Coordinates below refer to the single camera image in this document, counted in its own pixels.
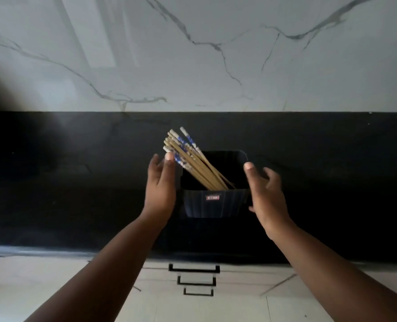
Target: hand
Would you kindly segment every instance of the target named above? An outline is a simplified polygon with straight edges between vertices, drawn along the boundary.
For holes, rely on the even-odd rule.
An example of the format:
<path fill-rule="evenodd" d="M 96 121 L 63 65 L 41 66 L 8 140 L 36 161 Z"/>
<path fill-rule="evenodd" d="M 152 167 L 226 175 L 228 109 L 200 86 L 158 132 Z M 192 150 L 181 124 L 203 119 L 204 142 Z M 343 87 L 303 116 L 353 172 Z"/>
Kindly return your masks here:
<path fill-rule="evenodd" d="M 255 212 L 268 237 L 272 238 L 278 228 L 294 224 L 288 215 L 279 174 L 265 167 L 268 180 L 261 177 L 250 162 L 244 164 L 244 170 L 252 193 L 253 207 L 249 207 L 249 210 Z"/>
<path fill-rule="evenodd" d="M 159 164 L 158 155 L 152 157 L 148 167 L 145 205 L 141 217 L 164 225 L 167 223 L 176 200 L 174 171 L 175 162 L 172 153 L 166 153 L 165 159 Z"/>

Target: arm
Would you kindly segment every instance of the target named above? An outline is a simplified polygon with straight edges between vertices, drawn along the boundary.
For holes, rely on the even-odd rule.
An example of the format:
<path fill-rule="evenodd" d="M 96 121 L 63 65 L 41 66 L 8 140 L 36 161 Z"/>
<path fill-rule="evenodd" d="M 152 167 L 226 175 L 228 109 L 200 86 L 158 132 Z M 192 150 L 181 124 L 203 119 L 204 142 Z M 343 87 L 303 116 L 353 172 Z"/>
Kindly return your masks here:
<path fill-rule="evenodd" d="M 140 216 L 121 230 L 101 252 L 42 304 L 27 322 L 114 321 L 143 262 L 174 207 L 174 158 L 166 154 L 148 169 L 145 205 Z"/>
<path fill-rule="evenodd" d="M 303 282 L 335 321 L 397 321 L 397 294 L 381 285 L 289 218 L 279 175 L 260 177 L 245 164 L 253 207 L 268 237 L 286 256 Z"/>

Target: fingernail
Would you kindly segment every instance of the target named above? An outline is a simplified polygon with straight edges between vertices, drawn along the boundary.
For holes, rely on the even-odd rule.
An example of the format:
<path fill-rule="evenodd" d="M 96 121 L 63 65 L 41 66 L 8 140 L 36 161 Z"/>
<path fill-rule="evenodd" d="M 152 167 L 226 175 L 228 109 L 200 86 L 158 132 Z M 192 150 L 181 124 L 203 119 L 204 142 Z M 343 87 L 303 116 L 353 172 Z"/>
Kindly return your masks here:
<path fill-rule="evenodd" d="M 167 160 L 167 161 L 174 161 L 173 152 L 166 152 L 166 155 L 164 156 L 164 159 Z"/>
<path fill-rule="evenodd" d="M 253 163 L 251 163 L 251 162 L 245 163 L 245 164 L 244 164 L 244 168 L 245 168 L 246 170 L 253 168 Z"/>

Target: left hand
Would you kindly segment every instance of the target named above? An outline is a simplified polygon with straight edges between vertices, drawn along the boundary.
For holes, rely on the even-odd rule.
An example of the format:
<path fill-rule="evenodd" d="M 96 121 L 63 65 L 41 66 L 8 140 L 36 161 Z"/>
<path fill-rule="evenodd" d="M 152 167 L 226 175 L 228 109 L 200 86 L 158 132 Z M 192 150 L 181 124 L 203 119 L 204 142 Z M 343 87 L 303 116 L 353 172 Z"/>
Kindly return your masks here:
<path fill-rule="evenodd" d="M 176 200 L 174 171 L 175 161 L 172 153 L 166 153 L 164 160 L 159 164 L 158 155 L 152 157 L 148 167 L 145 206 L 141 217 L 167 223 Z"/>

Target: black countertop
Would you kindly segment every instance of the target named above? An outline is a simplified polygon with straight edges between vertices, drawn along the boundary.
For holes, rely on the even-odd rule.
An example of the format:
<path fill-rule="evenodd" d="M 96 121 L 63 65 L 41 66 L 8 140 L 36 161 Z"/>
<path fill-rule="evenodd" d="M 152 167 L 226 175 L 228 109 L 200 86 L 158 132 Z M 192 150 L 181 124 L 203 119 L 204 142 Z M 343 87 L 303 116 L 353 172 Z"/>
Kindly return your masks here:
<path fill-rule="evenodd" d="M 0 254 L 97 253 L 180 126 L 277 170 L 294 221 L 345 258 L 397 264 L 397 113 L 0 113 Z M 182 199 L 150 257 L 286 263 L 254 214 L 187 218 Z"/>

